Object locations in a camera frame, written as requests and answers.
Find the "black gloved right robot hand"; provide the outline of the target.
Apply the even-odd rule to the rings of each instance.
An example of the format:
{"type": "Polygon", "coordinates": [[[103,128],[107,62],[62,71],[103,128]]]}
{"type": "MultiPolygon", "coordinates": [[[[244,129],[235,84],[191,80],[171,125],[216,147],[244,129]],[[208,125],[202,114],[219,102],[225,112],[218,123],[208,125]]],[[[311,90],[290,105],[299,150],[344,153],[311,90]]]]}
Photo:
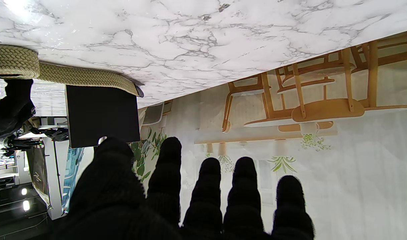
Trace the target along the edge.
{"type": "Polygon", "coordinates": [[[5,79],[6,96],[0,100],[0,140],[17,132],[25,121],[34,116],[31,101],[32,79],[5,79]]]}

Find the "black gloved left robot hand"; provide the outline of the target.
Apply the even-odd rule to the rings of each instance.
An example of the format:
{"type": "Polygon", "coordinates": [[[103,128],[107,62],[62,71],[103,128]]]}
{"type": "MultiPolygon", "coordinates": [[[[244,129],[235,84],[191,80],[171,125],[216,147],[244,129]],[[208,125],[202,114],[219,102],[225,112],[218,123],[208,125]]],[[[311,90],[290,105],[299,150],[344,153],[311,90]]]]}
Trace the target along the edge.
{"type": "Polygon", "coordinates": [[[237,160],[226,212],[221,212],[221,167],[205,159],[180,224],[181,143],[166,138],[144,187],[131,167],[132,149],[116,138],[102,140],[78,180],[69,213],[55,240],[313,240],[315,230],[295,176],[277,184],[270,234],[264,231],[258,175],[250,157],[237,160]]]}

